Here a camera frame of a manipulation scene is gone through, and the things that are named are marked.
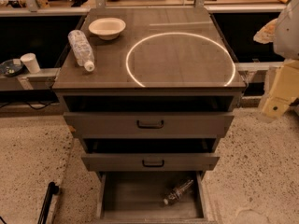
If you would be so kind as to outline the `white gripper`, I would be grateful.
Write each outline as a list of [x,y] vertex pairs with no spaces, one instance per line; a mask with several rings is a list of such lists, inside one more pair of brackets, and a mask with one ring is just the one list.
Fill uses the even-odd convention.
[[259,117],[265,122],[279,119],[299,97],[299,61],[286,60],[277,70],[270,96],[258,105]]

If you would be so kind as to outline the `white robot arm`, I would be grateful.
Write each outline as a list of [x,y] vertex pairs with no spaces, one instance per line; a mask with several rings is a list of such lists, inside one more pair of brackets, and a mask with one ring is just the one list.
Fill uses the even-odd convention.
[[291,0],[279,14],[273,47],[285,61],[266,73],[258,109],[267,122],[280,118],[299,98],[299,0]]

